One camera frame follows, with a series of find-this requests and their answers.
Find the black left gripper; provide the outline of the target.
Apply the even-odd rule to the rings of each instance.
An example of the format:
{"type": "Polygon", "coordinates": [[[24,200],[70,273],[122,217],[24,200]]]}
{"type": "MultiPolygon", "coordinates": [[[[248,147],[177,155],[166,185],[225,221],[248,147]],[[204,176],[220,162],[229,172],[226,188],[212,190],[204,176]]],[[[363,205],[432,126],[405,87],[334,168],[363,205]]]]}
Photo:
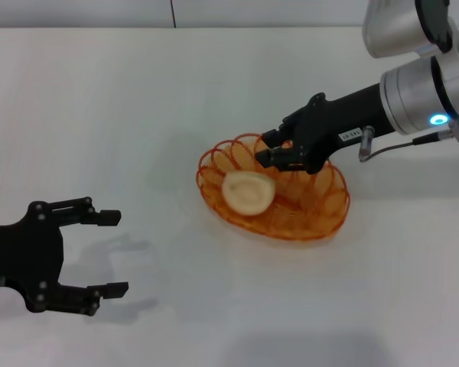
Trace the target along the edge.
{"type": "Polygon", "coordinates": [[[0,287],[17,291],[31,312],[48,310],[94,316],[102,299],[124,297],[129,283],[57,285],[63,264],[59,226],[117,226],[121,218],[117,209],[97,212],[89,196],[29,204],[22,219],[0,226],[0,287]]]}

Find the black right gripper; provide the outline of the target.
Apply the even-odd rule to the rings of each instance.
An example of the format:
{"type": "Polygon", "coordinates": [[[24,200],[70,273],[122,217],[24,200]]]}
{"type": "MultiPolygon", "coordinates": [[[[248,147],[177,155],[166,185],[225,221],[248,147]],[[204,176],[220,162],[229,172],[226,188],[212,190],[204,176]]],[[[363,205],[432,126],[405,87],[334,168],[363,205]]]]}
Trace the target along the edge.
{"type": "Polygon", "coordinates": [[[281,128],[288,132],[272,129],[262,134],[269,149],[256,152],[255,160],[264,168],[316,174],[333,153],[360,143],[359,137],[346,140],[341,135],[367,126],[373,127],[376,137],[395,131],[383,108],[378,83],[332,101],[318,93],[282,120],[281,128]],[[292,148],[279,147],[287,141],[292,148]]]}

